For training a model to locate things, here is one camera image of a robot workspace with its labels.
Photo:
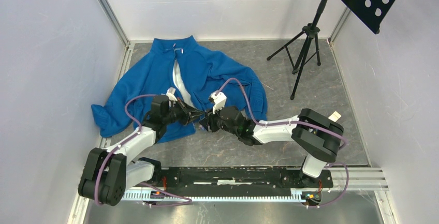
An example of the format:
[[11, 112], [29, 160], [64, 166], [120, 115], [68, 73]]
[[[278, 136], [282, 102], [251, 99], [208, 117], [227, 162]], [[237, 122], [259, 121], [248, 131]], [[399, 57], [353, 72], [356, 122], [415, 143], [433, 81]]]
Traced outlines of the blue zip-up jacket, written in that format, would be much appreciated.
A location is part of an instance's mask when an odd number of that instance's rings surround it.
[[212, 107], [209, 96], [221, 90], [227, 106], [236, 106], [257, 120], [265, 120], [265, 89], [252, 68], [220, 51], [209, 50], [193, 36], [154, 39], [147, 55], [118, 81], [106, 103], [91, 106], [100, 135], [108, 138], [135, 125], [151, 108], [152, 95], [175, 94], [199, 110]]

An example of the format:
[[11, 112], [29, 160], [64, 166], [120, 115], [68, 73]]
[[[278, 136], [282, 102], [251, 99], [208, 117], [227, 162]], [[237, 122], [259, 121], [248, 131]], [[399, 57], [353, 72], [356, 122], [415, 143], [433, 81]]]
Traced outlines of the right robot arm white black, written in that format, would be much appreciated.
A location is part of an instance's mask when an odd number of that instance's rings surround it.
[[226, 131], [248, 146], [271, 142], [294, 141], [307, 152], [299, 172], [299, 181], [306, 187], [314, 186], [324, 167], [334, 163], [338, 151], [344, 146], [344, 128], [335, 116], [325, 117], [304, 108], [291, 118], [277, 121], [257, 121], [245, 117], [236, 107], [210, 110], [200, 121], [211, 132]]

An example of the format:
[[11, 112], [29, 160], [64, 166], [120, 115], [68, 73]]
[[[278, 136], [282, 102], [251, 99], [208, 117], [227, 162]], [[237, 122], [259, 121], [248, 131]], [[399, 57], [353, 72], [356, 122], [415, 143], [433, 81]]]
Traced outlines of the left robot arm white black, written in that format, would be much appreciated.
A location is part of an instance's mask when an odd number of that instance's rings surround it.
[[87, 157], [78, 195], [95, 201], [97, 205], [117, 205], [125, 191], [146, 182], [157, 186], [162, 182], [161, 164], [157, 160], [141, 158], [142, 151], [156, 144], [174, 123], [188, 125], [204, 112], [186, 104], [172, 93], [152, 95], [150, 111], [143, 121], [136, 118], [137, 128], [126, 138], [107, 148], [94, 148]]

